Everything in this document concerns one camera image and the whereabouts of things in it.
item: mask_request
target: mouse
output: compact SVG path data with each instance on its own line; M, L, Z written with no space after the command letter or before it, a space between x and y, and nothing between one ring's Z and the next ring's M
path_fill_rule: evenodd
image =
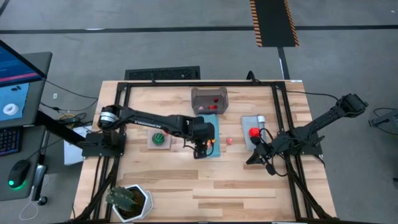
M29 171L30 162L26 159L20 160L12 167L8 175L8 185L11 188L21 186L24 182L27 172Z

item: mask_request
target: red ball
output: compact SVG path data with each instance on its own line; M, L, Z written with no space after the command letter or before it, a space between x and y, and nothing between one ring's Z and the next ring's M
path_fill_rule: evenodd
M250 137L260 137L260 129L259 128L251 128L249 131Z

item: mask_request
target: plant pot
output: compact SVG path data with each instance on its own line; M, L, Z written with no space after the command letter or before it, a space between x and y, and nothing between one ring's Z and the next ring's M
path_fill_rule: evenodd
M131 222L133 220L136 219L143 219L145 218L146 215L149 214L149 212L152 210L152 208L154 207L154 202L152 201L152 195L149 193L149 191L144 190L143 188L141 188L138 184L134 184L131 186L126 187L126 189L130 190L132 188L137 188L141 194L145 197L145 202L144 202L144 207L142 208L142 212L141 214L135 216L135 217L124 217L123 215L120 214L119 209L113 205L112 209L113 211L118 215L118 217L120 218L120 220L124 223L126 222Z

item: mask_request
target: computer monitor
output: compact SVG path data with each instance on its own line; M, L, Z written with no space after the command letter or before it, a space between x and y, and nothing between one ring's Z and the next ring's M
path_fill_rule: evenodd
M43 80L46 75L0 40L0 87Z

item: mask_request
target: wooden tabletop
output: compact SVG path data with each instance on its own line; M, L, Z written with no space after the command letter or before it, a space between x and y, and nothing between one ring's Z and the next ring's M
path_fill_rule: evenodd
M101 108L114 103L117 84L114 81L103 82L93 127L97 127L96 121ZM291 91L304 91L302 82L286 81L286 86ZM279 130L271 88L227 86L227 89L229 107L225 114L218 115L221 157L194 160L192 150L182 147L181 138L172 139L170 150L148 150L146 144L149 128L127 125L126 150L121 158L116 185L140 184L151 192L154 209L140 221L295 220L287 177L271 176L264 166L247 166L245 163L252 153L247 151L244 143L242 116L264 115L266 128L271 134L276 136ZM294 125L297 127L309 123L312 118L307 97L300 93L288 93L288 97ZM280 93L279 100L287 129ZM190 87L134 87L131 90L129 107L160 115L194 115ZM232 145L226 144L228 138L232 139ZM335 215L323 164L313 156L302 156L302 160L309 191L327 213ZM90 201L96 163L95 157L84 161L74 204L77 215ZM280 173L286 172L280 158L275 158L275 166ZM297 192L304 217L302 194L298 189ZM104 217L104 206L105 203L102 203L100 217ZM114 213L111 221L119 221Z

